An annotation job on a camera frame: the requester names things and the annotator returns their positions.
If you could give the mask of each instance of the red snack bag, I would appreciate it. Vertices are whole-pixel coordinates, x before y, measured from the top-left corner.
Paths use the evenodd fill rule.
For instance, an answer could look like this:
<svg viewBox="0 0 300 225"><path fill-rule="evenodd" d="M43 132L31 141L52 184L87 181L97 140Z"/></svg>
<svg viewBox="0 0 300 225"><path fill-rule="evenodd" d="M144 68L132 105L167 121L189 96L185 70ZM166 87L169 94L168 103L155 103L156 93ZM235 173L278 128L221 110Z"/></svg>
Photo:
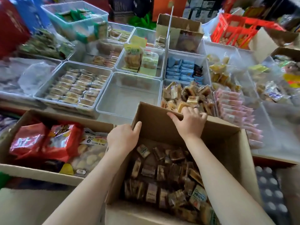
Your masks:
<svg viewBox="0 0 300 225"><path fill-rule="evenodd" d="M49 129L43 124L22 126L10 146L9 153L17 159L38 157Z"/></svg>
<svg viewBox="0 0 300 225"><path fill-rule="evenodd" d="M52 126L42 148L43 158L66 163L78 156L82 132L83 129L74 124Z"/></svg>

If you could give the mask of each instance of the open cardboard box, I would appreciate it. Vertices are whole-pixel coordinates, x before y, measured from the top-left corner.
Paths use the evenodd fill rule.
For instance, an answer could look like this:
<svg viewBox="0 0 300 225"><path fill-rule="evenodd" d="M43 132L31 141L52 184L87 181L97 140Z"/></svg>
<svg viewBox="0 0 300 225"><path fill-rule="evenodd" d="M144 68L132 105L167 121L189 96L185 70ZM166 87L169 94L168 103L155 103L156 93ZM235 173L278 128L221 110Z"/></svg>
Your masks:
<svg viewBox="0 0 300 225"><path fill-rule="evenodd" d="M0 143L0 171L14 177L32 178L41 181L49 181L65 185L77 186L83 180L83 178L11 165L14 157L9 155L9 148L14 139L15 134L21 126L31 125L34 121L41 121L46 126L52 126L57 124L58 120L67 121L70 123L79 123L83 127L90 128L95 132L109 133L114 127L113 124L103 123L92 119L29 110L20 118L15 127L10 130L6 139Z"/></svg>
<svg viewBox="0 0 300 225"><path fill-rule="evenodd" d="M294 42L294 45L297 46L299 50L280 47L273 39L280 39L286 43ZM295 61L300 61L298 33L262 27L249 42L249 48L254 51L253 56L258 63L262 63L268 56L273 55L286 55L293 58Z"/></svg>
<svg viewBox="0 0 300 225"><path fill-rule="evenodd" d="M300 166L294 161L253 155L255 166L270 167L281 178L281 191L293 225L300 224Z"/></svg>
<svg viewBox="0 0 300 225"><path fill-rule="evenodd" d="M170 22L170 15L159 14L156 25L155 37L163 36L167 38L167 32ZM195 38L199 43L204 35L202 23L199 21L188 20L186 18L172 16L172 22L170 27L170 45L169 49L175 50L178 39L181 35L189 35L189 38Z"/></svg>
<svg viewBox="0 0 300 225"><path fill-rule="evenodd" d="M159 142L176 147L186 147L173 121L167 116L167 112L170 111L140 102L132 123L132 126L135 126L138 121L142 122L137 145L145 142L147 142L146 145ZM179 119L183 119L182 114L173 113ZM201 138L233 177L260 203L260 193L245 130L218 117L208 116ZM124 191L121 187L130 158L131 154L126 157L112 181L106 198L106 211L109 211L107 215L111 215L112 212L118 212L118 214L123 212L123 214L134 216L137 219L136 222L138 221L140 224L152 224L151 222L188 224L188 222L181 221L169 214L119 198L121 191ZM113 218L107 217L105 223L114 224L111 222L112 220Z"/></svg>

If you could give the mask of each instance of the finger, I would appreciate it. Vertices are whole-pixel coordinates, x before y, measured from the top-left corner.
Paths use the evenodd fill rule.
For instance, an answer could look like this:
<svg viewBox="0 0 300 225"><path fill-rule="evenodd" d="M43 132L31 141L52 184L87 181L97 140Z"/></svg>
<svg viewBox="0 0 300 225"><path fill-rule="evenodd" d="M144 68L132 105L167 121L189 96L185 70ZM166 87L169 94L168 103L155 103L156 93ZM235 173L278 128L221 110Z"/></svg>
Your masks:
<svg viewBox="0 0 300 225"><path fill-rule="evenodd" d="M133 133L136 134L136 135L139 135L140 134L140 131L141 131L141 128L142 128L142 122L141 121L138 121L136 124L135 124L135 127L133 129Z"/></svg>
<svg viewBox="0 0 300 225"><path fill-rule="evenodd" d="M177 125L180 122L175 114L168 112L167 115L172 119L175 125Z"/></svg>
<svg viewBox="0 0 300 225"><path fill-rule="evenodd" d="M190 113L189 109L185 106L184 108L182 108L181 113L183 114L183 117L185 115L188 115Z"/></svg>
<svg viewBox="0 0 300 225"><path fill-rule="evenodd" d="M191 114L194 114L195 112L193 111L193 108L191 108L190 106L188 107L188 110Z"/></svg>
<svg viewBox="0 0 300 225"><path fill-rule="evenodd" d="M207 120L207 113L201 113L201 119L203 122L206 122Z"/></svg>
<svg viewBox="0 0 300 225"><path fill-rule="evenodd" d="M200 111L197 108L194 108L194 112L200 116Z"/></svg>

